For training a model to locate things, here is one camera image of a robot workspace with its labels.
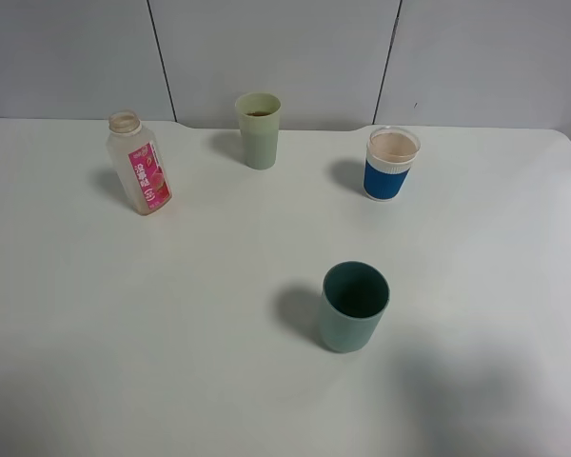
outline white wall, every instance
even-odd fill
[[[399,0],[151,0],[180,122],[235,126],[234,102],[277,94],[283,126],[372,123]]]
[[[146,0],[0,0],[0,117],[173,120]]]
[[[570,130],[571,0],[404,0],[377,123]]]

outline wall seam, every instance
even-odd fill
[[[167,72],[165,70],[165,61],[163,60],[163,53],[161,52],[161,44],[159,43],[159,34],[156,31],[154,24],[154,16],[152,15],[152,8],[150,7],[150,0],[146,0],[148,5],[148,14],[150,15],[150,22],[152,23],[152,30],[154,31],[154,40],[156,41],[156,49],[159,50],[159,58],[161,59],[161,69],[163,69],[163,76],[165,77],[165,85],[167,86],[167,95],[171,104],[171,113],[173,114],[173,121],[178,122],[178,117],[175,115],[175,106],[173,105],[173,97],[171,96],[171,88],[169,87],[169,80],[167,79]]]
[[[393,30],[391,31],[391,40],[389,42],[389,51],[387,52],[387,58],[384,62],[383,79],[381,79],[381,86],[379,87],[379,96],[377,97],[377,105],[374,108],[374,116],[372,117],[372,124],[377,122],[377,114],[379,112],[379,105],[381,104],[381,96],[383,95],[384,80],[387,75],[387,67],[389,66],[389,59],[391,58],[391,51],[393,50],[393,43],[396,39],[396,32],[398,30],[398,25],[400,24],[400,13],[402,11],[402,3],[404,0],[400,0],[398,5],[398,12],[396,13],[396,20],[393,22]]]

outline brown liquid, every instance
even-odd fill
[[[272,114],[272,112],[268,112],[268,111],[254,111],[254,112],[249,112],[247,115],[248,115],[248,116],[261,117],[261,116],[268,116],[269,114]]]

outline cup rim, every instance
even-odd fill
[[[371,316],[367,316],[367,317],[353,317],[353,316],[349,316],[348,314],[344,314],[342,311],[339,311],[338,309],[336,309],[336,307],[334,305],[332,305],[332,302],[330,302],[330,299],[327,298],[327,294],[325,293],[325,281],[327,281],[327,277],[330,275],[330,273],[338,268],[341,267],[343,265],[347,265],[347,264],[357,264],[357,265],[363,265],[364,267],[370,268],[372,270],[374,270],[375,272],[377,272],[379,274],[379,276],[381,277],[381,279],[383,279],[384,284],[387,287],[387,299],[384,302],[383,307],[381,308],[381,310],[377,311],[376,313],[372,314]],[[334,309],[336,312],[338,312],[341,316],[350,319],[352,321],[367,321],[369,319],[374,319],[377,316],[380,316],[386,309],[387,309],[387,305],[389,305],[389,300],[391,300],[391,288],[389,287],[389,283],[387,282],[387,280],[384,278],[383,274],[378,271],[376,268],[372,267],[371,265],[367,264],[366,262],[360,262],[359,260],[346,260],[344,262],[340,262],[338,264],[336,264],[335,266],[333,266],[331,269],[329,269],[327,271],[327,273],[324,276],[324,281],[322,282],[322,295],[324,296],[325,300],[328,302],[328,304],[330,305],[330,307],[332,309]]]
[[[389,162],[388,160],[384,160],[382,157],[379,157],[376,154],[373,154],[372,151],[370,150],[370,143],[372,143],[373,138],[375,138],[379,135],[383,135],[383,134],[387,134],[387,133],[391,133],[391,132],[399,133],[400,135],[405,136],[410,141],[412,141],[412,144],[415,145],[415,148],[417,148],[417,150],[415,151],[414,154],[410,154],[409,156],[405,156],[405,157],[410,157],[410,159],[406,160],[405,162]],[[402,129],[400,127],[393,127],[393,126],[384,126],[384,127],[379,127],[376,130],[373,130],[372,133],[370,133],[370,137],[368,138],[368,142],[366,143],[366,150],[372,156],[373,159],[376,159],[379,162],[382,162],[384,164],[393,165],[393,166],[404,166],[404,165],[411,164],[417,158],[417,154],[419,153],[420,149],[421,149],[421,141],[419,140],[419,137],[417,137],[417,135],[415,135],[414,133],[412,133],[411,131],[408,131],[406,129]]]
[[[249,114],[247,114],[246,112],[243,112],[239,109],[239,102],[241,100],[243,100],[244,98],[248,97],[249,95],[267,95],[269,97],[272,97],[274,100],[277,100],[277,103],[279,104],[278,108],[276,110],[274,110],[273,112],[271,112],[270,114],[268,114],[267,116],[262,116],[262,117],[258,117],[258,116],[250,116]],[[235,109],[237,110],[237,113],[239,113],[240,115],[244,116],[247,119],[254,119],[254,120],[259,120],[259,119],[266,119],[267,117],[270,117],[274,114],[277,114],[279,111],[281,111],[282,109],[282,101],[279,99],[279,97],[273,93],[270,92],[248,92],[248,93],[244,93],[243,95],[240,95],[239,97],[237,97],[237,100],[235,100]]]

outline dark green cup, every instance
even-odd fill
[[[381,273],[362,262],[344,262],[324,278],[319,313],[320,334],[336,352],[363,348],[389,303],[389,285]]]

